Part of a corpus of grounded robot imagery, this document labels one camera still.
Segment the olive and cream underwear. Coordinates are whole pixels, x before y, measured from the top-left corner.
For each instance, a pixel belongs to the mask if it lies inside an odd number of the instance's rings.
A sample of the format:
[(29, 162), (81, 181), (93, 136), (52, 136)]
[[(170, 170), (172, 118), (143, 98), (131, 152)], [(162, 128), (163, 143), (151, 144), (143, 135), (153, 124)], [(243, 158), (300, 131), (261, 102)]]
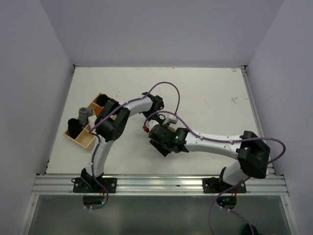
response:
[(166, 125), (165, 127), (172, 132), (176, 131), (175, 128), (171, 127), (170, 125)]

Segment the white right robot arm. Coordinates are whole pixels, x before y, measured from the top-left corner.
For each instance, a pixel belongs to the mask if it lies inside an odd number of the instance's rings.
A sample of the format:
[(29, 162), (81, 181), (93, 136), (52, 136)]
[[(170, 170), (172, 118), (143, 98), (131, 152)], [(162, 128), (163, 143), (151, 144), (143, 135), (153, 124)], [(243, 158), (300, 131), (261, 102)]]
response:
[(218, 187), (223, 192), (231, 191), (247, 177), (264, 179), (267, 175), (270, 147), (251, 131), (238, 136), (216, 136), (187, 128), (174, 131), (160, 124), (146, 127), (145, 131), (164, 157), (172, 152), (204, 152), (234, 159), (232, 165), (221, 170)]

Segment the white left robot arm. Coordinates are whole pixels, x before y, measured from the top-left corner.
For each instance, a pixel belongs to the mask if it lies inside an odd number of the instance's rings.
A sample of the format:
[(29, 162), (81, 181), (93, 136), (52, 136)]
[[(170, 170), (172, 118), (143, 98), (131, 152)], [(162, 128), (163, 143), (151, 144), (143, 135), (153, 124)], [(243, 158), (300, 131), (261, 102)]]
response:
[(108, 99), (95, 121), (95, 126), (90, 130), (91, 134), (95, 131), (96, 142), (90, 161), (81, 172), (84, 186), (90, 192), (97, 192), (101, 188), (100, 178), (104, 173), (105, 161), (113, 143), (123, 134), (128, 119), (137, 114), (148, 117), (162, 108), (163, 98), (149, 93), (143, 93), (140, 97), (124, 103)]

